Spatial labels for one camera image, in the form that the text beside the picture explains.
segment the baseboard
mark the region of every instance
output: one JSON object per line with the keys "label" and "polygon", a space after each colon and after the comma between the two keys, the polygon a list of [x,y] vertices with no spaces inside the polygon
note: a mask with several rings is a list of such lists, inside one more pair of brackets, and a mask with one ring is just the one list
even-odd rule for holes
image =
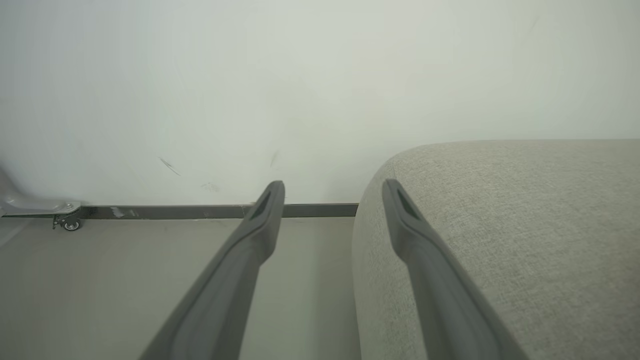
{"label": "baseboard", "polygon": [[[244,218],[251,205],[225,206],[86,206],[79,217],[86,219],[185,220],[199,218]],[[289,204],[284,218],[353,217],[358,204]]]}

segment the fabric upholstery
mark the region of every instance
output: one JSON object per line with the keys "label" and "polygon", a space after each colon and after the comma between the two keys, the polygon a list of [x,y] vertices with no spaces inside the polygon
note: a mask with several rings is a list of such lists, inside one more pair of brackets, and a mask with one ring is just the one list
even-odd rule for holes
{"label": "fabric upholstery", "polygon": [[531,359],[640,359],[640,140],[444,143],[386,162],[353,231],[363,360],[424,359],[384,179],[404,186]]}

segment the floor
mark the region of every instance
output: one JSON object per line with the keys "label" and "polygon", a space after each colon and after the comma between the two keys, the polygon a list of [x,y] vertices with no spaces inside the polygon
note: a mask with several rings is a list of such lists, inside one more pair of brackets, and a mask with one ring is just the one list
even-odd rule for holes
{"label": "floor", "polygon": [[[137,359],[240,220],[0,218],[0,359]],[[353,218],[286,218],[240,359],[360,359]]]}

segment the caster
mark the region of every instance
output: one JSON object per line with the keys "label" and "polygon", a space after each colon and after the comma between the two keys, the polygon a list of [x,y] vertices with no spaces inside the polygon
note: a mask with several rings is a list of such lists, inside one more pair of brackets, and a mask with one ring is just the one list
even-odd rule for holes
{"label": "caster", "polygon": [[67,215],[67,216],[55,216],[53,217],[53,228],[56,228],[56,225],[62,225],[62,228],[67,231],[76,231],[80,229],[82,223],[80,223],[80,219],[78,219],[75,215]]}

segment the beige fabric sofa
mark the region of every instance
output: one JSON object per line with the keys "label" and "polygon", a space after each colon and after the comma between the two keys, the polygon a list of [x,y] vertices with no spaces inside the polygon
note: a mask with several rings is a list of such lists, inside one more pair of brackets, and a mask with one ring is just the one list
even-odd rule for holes
{"label": "beige fabric sofa", "polygon": [[362,359],[425,359],[381,199],[400,181],[531,359],[640,359],[640,140],[425,145],[353,231]]}

